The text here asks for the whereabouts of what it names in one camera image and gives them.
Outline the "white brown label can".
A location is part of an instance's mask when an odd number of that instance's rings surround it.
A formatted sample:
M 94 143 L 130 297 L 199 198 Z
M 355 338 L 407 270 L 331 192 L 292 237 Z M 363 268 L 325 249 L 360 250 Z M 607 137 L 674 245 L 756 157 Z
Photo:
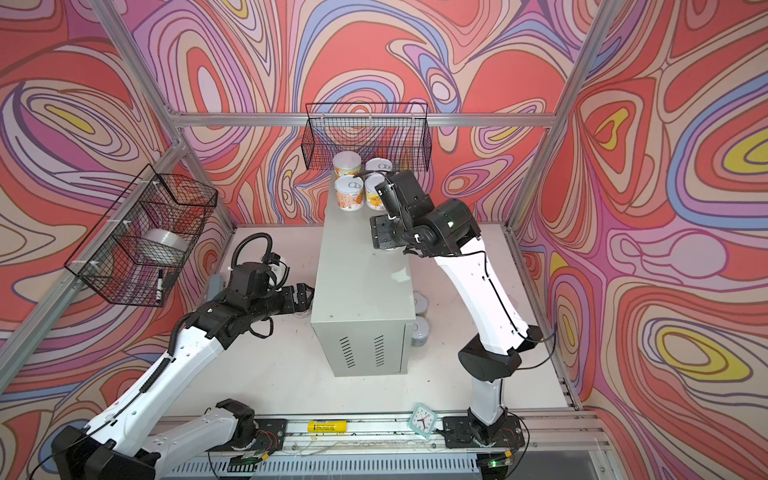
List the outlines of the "white brown label can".
M 391 172 L 392 169 L 392 162 L 386 158 L 381 157 L 372 158 L 365 164 L 366 173 L 387 173 Z

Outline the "orange fruit can plastic lid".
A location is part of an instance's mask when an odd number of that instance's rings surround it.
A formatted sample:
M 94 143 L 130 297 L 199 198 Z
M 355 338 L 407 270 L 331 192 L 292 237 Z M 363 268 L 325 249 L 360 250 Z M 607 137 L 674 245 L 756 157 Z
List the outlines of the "orange fruit can plastic lid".
M 354 151 L 341 151 L 332 159 L 333 172 L 336 178 L 354 176 L 362 171 L 362 158 Z

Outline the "blue can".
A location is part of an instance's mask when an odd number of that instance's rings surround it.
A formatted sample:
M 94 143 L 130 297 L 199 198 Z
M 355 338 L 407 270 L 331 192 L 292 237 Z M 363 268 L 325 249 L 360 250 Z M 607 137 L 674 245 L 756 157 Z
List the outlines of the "blue can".
M 417 315 L 411 334 L 411 346 L 414 348 L 425 346 L 429 339 L 430 331 L 429 321 L 425 317 Z

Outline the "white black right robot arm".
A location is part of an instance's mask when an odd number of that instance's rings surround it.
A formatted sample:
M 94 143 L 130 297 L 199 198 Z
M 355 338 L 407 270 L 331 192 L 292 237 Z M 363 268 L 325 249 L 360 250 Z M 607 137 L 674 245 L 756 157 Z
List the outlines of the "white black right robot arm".
M 472 404 L 465 415 L 445 420 L 443 438 L 450 448 L 491 446 L 507 420 L 503 381 L 520 367 L 523 352 L 544 342 L 544 334 L 512 305 L 493 270 L 479 224 L 463 201 L 435 205 L 410 170 L 385 174 L 375 191 L 385 212 L 370 222 L 374 247 L 434 260 L 477 330 L 458 353 L 472 379 Z

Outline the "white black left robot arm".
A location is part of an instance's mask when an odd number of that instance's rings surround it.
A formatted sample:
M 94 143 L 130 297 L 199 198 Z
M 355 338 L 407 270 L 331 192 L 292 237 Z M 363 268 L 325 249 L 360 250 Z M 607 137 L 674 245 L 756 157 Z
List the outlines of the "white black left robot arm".
M 156 435 L 153 430 L 190 383 L 240 336 L 279 315 L 312 306 L 313 287 L 288 284 L 272 267 L 231 269 L 227 288 L 173 327 L 166 352 L 117 400 L 83 427 L 63 428 L 51 457 L 63 479 L 160 479 L 214 448 L 247 451 L 262 431 L 254 410 L 225 399 L 202 416 Z

